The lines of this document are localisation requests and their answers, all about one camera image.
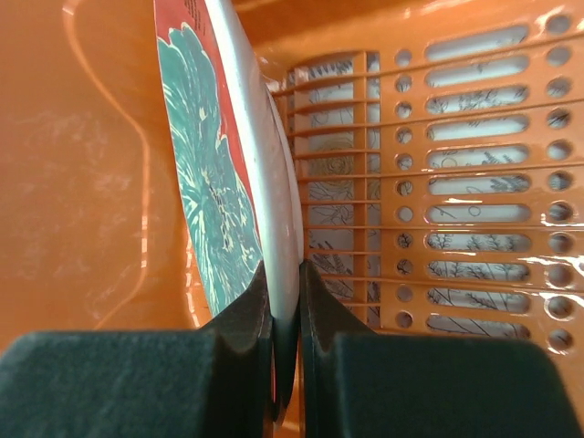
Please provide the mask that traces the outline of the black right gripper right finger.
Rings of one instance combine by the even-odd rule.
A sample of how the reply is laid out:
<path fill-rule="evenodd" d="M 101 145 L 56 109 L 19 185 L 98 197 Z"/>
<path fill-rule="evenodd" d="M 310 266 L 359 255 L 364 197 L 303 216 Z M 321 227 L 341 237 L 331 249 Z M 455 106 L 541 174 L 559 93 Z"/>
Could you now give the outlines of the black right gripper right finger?
<path fill-rule="evenodd" d="M 523 340 L 381 335 L 300 267 L 309 437 L 580 437 L 556 367 Z"/>

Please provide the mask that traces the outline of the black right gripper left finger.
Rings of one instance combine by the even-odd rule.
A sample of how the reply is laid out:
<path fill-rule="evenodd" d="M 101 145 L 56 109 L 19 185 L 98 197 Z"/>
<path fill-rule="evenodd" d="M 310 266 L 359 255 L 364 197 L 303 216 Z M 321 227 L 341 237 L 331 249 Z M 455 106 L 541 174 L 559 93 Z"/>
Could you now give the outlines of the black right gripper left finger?
<path fill-rule="evenodd" d="M 264 437 L 266 274 L 196 330 L 34 332 L 1 358 L 4 437 Z"/>

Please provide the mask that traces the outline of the red teal floral plate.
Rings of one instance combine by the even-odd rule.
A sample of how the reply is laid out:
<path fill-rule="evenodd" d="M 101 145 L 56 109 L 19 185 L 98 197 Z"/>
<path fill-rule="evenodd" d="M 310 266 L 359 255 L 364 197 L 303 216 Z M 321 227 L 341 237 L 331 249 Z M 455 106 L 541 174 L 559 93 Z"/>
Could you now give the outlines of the red teal floral plate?
<path fill-rule="evenodd" d="M 228 1 L 154 5 L 182 208 L 215 318 L 259 287 L 271 331 L 275 424 L 294 385 L 302 213 L 287 136 Z"/>

